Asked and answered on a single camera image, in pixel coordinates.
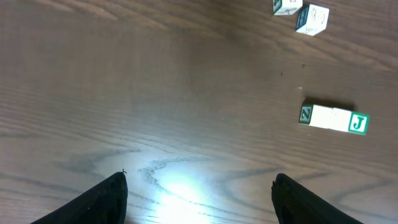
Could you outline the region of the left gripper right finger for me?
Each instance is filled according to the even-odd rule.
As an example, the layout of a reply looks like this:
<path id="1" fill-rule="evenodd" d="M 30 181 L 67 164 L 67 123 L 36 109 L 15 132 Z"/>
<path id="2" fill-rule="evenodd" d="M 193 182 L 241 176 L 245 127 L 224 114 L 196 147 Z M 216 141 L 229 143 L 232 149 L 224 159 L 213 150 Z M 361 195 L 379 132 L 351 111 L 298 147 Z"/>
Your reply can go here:
<path id="1" fill-rule="evenodd" d="M 361 224 L 283 173 L 272 182 L 271 198 L 280 224 Z"/>

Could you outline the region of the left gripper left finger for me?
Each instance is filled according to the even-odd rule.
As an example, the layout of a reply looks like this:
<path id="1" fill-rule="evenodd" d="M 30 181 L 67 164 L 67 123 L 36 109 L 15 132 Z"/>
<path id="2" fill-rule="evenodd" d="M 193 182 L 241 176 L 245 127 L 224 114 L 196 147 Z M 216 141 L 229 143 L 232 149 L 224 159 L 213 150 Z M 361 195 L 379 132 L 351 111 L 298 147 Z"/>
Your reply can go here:
<path id="1" fill-rule="evenodd" d="M 124 224 L 127 195 L 125 173 L 116 172 L 32 224 Z"/>

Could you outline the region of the plain white wooden block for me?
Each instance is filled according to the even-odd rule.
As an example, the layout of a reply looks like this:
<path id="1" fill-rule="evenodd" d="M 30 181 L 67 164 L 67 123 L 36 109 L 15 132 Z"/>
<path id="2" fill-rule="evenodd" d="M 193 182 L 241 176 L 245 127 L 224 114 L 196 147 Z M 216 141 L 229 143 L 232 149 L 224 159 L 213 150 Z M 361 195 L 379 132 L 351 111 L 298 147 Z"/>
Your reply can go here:
<path id="1" fill-rule="evenodd" d="M 303 105 L 300 110 L 299 123 L 317 128 L 329 129 L 333 108 L 321 105 Z"/>

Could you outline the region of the blue edged picture block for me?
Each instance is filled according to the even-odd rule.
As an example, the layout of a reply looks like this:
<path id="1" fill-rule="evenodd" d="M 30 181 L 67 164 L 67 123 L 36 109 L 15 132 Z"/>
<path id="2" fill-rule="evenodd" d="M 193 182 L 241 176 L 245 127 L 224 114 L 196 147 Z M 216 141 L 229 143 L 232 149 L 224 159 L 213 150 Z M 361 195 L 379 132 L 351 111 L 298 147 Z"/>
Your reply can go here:
<path id="1" fill-rule="evenodd" d="M 335 131 L 348 132 L 352 111 L 333 108 L 329 128 Z"/>

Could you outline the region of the green letter J block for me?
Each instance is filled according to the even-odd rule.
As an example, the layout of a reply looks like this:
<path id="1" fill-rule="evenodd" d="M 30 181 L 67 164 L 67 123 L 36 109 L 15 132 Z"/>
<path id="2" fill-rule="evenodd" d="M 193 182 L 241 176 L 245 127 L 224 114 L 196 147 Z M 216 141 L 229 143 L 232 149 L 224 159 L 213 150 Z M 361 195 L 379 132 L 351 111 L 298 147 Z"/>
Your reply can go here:
<path id="1" fill-rule="evenodd" d="M 353 111 L 349 120 L 348 132 L 365 135 L 368 130 L 370 115 Z"/>

